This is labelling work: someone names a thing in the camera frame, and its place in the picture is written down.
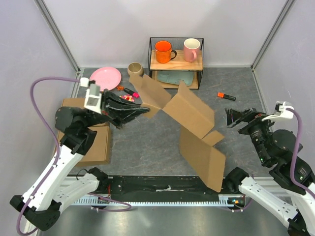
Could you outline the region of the brown cardboard box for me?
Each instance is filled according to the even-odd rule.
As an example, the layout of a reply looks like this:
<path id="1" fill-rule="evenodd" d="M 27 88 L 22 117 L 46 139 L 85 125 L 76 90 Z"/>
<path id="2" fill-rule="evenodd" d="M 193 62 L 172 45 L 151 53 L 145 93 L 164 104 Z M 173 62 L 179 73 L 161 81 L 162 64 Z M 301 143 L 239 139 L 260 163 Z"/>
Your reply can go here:
<path id="1" fill-rule="evenodd" d="M 215 112 L 184 81 L 180 81 L 174 96 L 148 75 L 130 76 L 129 82 L 139 94 L 141 106 L 150 109 L 145 117 L 163 111 L 181 125 L 180 154 L 208 188 L 220 192 L 226 156 L 214 147 L 224 138 L 214 129 Z"/>

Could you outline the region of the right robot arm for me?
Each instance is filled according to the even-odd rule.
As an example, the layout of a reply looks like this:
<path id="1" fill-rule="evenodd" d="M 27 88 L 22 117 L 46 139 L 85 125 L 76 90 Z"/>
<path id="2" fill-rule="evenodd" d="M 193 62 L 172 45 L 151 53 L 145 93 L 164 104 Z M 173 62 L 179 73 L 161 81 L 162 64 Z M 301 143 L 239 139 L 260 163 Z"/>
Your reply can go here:
<path id="1" fill-rule="evenodd" d="M 248 135 L 263 167 L 269 168 L 273 180 L 291 197 L 288 204 L 260 186 L 243 169 L 234 168 L 224 179 L 223 186 L 230 193 L 241 193 L 259 203 L 287 228 L 291 236 L 315 234 L 315 174 L 310 165 L 298 157 L 300 116 L 294 108 L 281 102 L 271 115 L 255 108 L 237 111 L 226 108 L 227 126 L 241 122 L 238 130 Z"/>

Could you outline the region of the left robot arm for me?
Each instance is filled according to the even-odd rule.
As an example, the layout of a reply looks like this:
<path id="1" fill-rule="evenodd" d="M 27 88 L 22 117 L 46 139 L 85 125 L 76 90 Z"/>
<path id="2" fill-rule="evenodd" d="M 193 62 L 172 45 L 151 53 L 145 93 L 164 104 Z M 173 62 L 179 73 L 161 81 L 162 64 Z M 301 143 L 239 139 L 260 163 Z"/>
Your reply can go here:
<path id="1" fill-rule="evenodd" d="M 63 190 L 59 189 L 70 170 L 92 147 L 97 132 L 90 127 L 106 122 L 122 128 L 150 108 L 124 100 L 111 91 L 86 90 L 84 107 L 62 106 L 56 111 L 55 128 L 63 133 L 56 152 L 36 182 L 23 195 L 15 195 L 10 204 L 36 229 L 46 231 L 61 213 L 76 200 L 93 192 L 104 193 L 108 188 L 108 175 L 92 168 Z"/>

